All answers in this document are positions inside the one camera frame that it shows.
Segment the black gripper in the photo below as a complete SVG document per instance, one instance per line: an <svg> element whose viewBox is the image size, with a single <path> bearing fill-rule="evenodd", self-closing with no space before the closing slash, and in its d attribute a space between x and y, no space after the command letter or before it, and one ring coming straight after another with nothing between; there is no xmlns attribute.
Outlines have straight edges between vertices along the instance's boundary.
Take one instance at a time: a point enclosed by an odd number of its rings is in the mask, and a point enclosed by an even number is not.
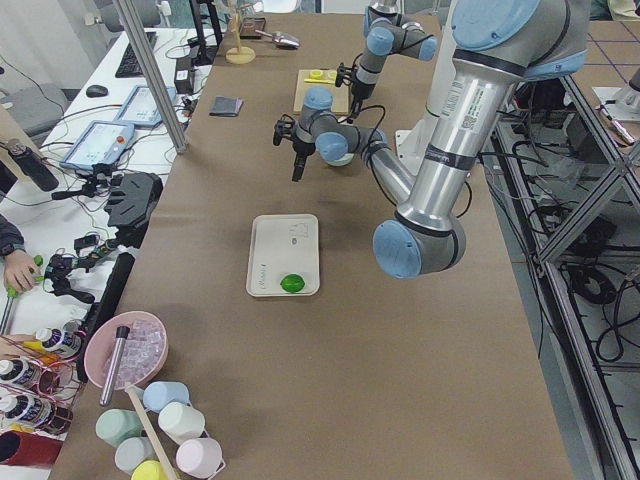
<svg viewBox="0 0 640 480"><path fill-rule="evenodd" d="M341 87L346 85L352 97L350 112L347 117L348 123L353 123L361 113L365 100L371 97L375 88L375 74L366 70L362 66L346 66L340 63L336 70L334 85Z"/></svg>
<svg viewBox="0 0 640 480"><path fill-rule="evenodd" d="M273 145L279 146L283 139L292 142L296 156L291 180L293 182L299 182L303 176L307 158L316 151L315 142L312 137L299 126L298 122L288 114L283 114L274 125Z"/></svg>

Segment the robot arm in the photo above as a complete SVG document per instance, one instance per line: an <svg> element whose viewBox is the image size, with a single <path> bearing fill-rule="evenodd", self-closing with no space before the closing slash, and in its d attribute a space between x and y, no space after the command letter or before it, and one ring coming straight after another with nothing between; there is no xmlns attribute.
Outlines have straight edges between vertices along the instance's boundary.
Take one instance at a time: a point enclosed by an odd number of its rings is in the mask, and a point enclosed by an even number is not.
<svg viewBox="0 0 640 480"><path fill-rule="evenodd" d="M364 14L365 43L351 65L337 67L335 86L347 85L351 106L346 121L352 123L361 113L378 82L386 60L402 55L429 61L436 54L438 39L426 33L422 25L402 14L396 1L371 1Z"/></svg>
<svg viewBox="0 0 640 480"><path fill-rule="evenodd" d="M465 251L463 227L453 212L468 173L511 88L578 71L587 54L590 5L586 1L459 1L448 16L454 76L417 173L393 153L375 128L342 123L321 86L305 95L297 118L284 116L273 140L289 140L299 180L307 158L335 162L359 154L395 204L379 225L373 250L388 275L408 279L456 265Z"/></svg>

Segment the person's hand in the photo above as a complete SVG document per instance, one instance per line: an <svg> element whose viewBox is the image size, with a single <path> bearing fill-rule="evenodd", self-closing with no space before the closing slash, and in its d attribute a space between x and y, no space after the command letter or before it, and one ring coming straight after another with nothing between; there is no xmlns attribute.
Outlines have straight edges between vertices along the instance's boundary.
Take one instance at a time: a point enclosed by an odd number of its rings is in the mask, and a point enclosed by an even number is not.
<svg viewBox="0 0 640 480"><path fill-rule="evenodd" d="M4 257L4 285L17 292L26 292L35 287L41 269L34 258L23 250L15 250Z"/></svg>

